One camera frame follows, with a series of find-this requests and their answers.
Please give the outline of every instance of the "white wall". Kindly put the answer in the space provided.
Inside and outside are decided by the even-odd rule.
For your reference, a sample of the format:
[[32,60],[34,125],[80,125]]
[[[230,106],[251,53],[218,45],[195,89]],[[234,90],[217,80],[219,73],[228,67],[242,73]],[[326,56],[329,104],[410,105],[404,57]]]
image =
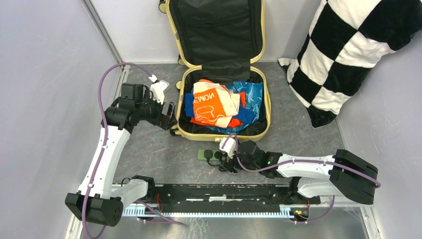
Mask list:
[[378,167],[375,205],[386,239],[422,238],[422,33],[384,56],[338,122],[349,150]]
[[[177,45],[158,0],[93,0],[124,61],[176,62]],[[265,0],[267,48],[261,61],[296,58],[319,0]]]
[[2,1],[0,46],[0,237],[63,238],[66,194],[100,135],[98,81],[114,60],[79,0]]

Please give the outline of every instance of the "pillow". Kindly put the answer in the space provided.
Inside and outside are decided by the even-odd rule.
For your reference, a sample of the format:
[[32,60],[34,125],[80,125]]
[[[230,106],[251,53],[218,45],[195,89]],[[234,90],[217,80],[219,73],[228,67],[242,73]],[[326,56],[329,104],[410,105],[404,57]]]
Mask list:
[[422,0],[322,0],[296,59],[280,58],[313,127],[329,124],[383,55],[422,29]]

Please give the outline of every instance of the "gray marble surface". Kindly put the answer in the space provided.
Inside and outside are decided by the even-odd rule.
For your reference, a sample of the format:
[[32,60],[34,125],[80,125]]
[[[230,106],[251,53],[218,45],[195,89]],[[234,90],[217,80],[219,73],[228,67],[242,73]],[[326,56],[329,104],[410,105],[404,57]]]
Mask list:
[[[177,103],[179,93],[174,86],[187,70],[177,64],[143,65],[158,79],[171,84],[166,101]],[[257,142],[265,151],[298,156],[335,154],[343,148],[337,124],[332,122],[314,129],[306,108],[288,87],[286,74],[276,63],[255,63],[266,76],[271,98],[271,124],[267,134]],[[131,67],[128,83],[149,84],[145,73]],[[134,175],[149,176],[156,183],[283,183],[286,179],[267,179],[244,171],[237,175],[221,173],[204,161],[197,160],[199,149],[218,149],[215,142],[190,141],[173,137],[168,131],[140,122],[133,130],[117,166],[114,182]]]

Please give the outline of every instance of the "suitcase zipper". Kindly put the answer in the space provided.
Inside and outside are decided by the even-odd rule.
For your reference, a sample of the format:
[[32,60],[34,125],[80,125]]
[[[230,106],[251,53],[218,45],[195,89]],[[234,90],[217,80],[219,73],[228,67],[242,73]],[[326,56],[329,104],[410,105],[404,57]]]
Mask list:
[[229,24],[232,24],[232,23],[239,22],[241,20],[245,20],[247,18],[249,18],[249,15],[244,15],[244,16],[240,16],[240,17],[236,17],[236,18],[232,18],[232,19],[228,19],[228,20],[221,20],[221,21],[215,21],[215,22],[190,23],[190,24],[185,24],[185,27],[215,27],[215,26],[224,26],[224,25],[229,25]]

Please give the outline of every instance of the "suitcase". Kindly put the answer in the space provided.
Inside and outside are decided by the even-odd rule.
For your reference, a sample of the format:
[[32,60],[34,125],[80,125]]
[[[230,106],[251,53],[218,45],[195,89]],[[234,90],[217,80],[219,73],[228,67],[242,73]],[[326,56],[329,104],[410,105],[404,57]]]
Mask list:
[[184,97],[200,79],[230,85],[234,81],[263,83],[258,121],[238,133],[241,141],[260,140],[271,122],[271,102],[264,74],[251,63],[265,50],[264,0],[166,0],[166,14],[189,69],[177,83],[180,90],[177,125],[171,135],[220,142],[227,135],[190,123]]

